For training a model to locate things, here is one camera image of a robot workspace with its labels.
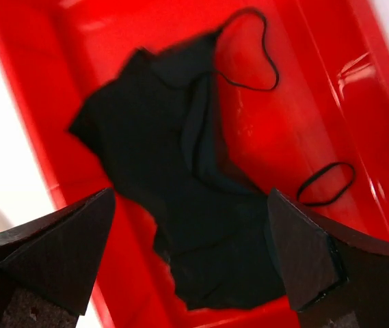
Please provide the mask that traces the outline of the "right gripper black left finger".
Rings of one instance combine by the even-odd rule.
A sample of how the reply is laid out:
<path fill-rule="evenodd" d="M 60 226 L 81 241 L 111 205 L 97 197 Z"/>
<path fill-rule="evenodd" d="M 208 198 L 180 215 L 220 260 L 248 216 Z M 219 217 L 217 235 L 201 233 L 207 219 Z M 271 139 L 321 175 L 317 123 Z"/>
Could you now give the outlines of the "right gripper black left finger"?
<path fill-rule="evenodd" d="M 106 188 L 0 232 L 0 327 L 76 327 L 115 207 L 115 193 Z"/>

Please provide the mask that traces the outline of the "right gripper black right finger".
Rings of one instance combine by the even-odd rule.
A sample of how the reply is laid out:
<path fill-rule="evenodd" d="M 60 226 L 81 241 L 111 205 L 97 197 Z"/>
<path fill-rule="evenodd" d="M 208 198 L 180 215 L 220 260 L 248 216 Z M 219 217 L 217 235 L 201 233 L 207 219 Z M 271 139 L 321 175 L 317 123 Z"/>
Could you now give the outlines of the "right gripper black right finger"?
<path fill-rule="evenodd" d="M 268 197 L 289 305 L 301 327 L 389 327 L 389 242 L 290 200 Z"/>

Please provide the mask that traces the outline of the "black bra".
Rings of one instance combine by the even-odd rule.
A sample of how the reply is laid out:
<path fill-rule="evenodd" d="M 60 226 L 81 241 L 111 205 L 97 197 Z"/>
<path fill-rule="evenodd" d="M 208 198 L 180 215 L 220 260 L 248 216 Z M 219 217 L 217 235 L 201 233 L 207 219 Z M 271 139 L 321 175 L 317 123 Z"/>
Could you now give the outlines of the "black bra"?
<path fill-rule="evenodd" d="M 214 63 L 225 26 L 136 49 L 69 127 L 115 190 L 153 217 L 153 248 L 188 310 L 250 310 L 286 293 L 267 196 L 228 159 Z"/>

